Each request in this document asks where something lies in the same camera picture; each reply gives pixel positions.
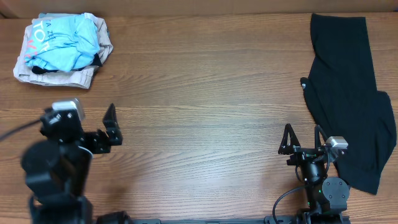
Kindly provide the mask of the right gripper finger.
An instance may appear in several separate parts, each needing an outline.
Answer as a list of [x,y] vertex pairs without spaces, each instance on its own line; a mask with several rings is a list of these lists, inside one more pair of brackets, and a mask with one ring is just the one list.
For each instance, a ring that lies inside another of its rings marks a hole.
[[315,148],[318,149],[321,147],[321,139],[323,139],[323,142],[326,142],[328,139],[328,136],[322,129],[322,127],[318,124],[314,128],[314,133],[315,133]]
[[278,154],[291,155],[301,149],[301,145],[290,123],[285,125],[284,135],[279,146]]

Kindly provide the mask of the light blue t-shirt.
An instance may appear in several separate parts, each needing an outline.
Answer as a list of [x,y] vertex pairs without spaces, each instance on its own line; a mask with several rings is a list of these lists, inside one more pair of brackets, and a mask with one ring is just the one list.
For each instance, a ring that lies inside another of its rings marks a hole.
[[90,65],[100,51],[96,21],[84,13],[33,22],[24,63],[63,72]]

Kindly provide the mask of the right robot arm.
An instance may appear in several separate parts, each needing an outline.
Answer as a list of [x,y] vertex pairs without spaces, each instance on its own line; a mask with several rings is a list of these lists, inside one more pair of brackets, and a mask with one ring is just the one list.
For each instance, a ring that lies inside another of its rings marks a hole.
[[[345,155],[348,143],[342,136],[328,137],[319,126],[314,129],[314,147],[305,148],[299,143],[290,124],[285,125],[284,135],[278,153],[289,155],[288,166],[295,167],[296,178],[301,186],[282,194],[272,208],[274,223],[312,223],[337,224],[349,223],[349,217],[342,213],[347,209],[350,186],[339,177],[329,177],[330,165]],[[286,196],[304,190],[307,196],[307,208],[292,216],[277,216],[276,207]]]

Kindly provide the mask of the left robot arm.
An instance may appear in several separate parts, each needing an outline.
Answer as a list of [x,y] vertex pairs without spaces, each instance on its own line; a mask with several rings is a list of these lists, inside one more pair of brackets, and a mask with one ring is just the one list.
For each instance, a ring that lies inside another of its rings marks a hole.
[[126,212],[93,218],[93,206],[84,195],[91,160],[120,146],[123,136],[114,104],[104,115],[105,131],[85,132],[84,117],[77,99],[55,102],[40,117],[46,139],[31,145],[21,159],[25,184],[32,191],[33,223],[132,223]]

